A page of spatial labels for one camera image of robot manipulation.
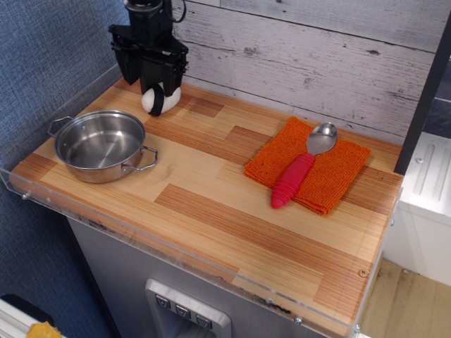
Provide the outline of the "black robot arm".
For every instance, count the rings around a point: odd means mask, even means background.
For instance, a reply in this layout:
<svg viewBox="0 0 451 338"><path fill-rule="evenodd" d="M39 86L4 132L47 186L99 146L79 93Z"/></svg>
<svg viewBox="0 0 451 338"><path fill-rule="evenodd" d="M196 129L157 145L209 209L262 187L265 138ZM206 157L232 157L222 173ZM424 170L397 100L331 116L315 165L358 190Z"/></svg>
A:
<svg viewBox="0 0 451 338"><path fill-rule="evenodd" d="M166 97L181 86L187 68L188 47L173 36L173 25L184 20L173 17L171 1L125 1L129 25L111 25L112 49L128 84L140 81L147 92L161 84Z"/></svg>

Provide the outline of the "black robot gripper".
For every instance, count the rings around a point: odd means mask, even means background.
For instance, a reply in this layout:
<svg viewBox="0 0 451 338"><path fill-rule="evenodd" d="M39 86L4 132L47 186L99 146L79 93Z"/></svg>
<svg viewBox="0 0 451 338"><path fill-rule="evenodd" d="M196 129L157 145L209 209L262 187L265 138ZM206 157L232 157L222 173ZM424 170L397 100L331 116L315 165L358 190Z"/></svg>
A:
<svg viewBox="0 0 451 338"><path fill-rule="evenodd" d="M188 48L173 36L175 19L170 8L130 8L129 25L110 25L112 49L123 78L133 85L141 77L141 59L162 57L163 92L172 96L187 69Z"/></svg>

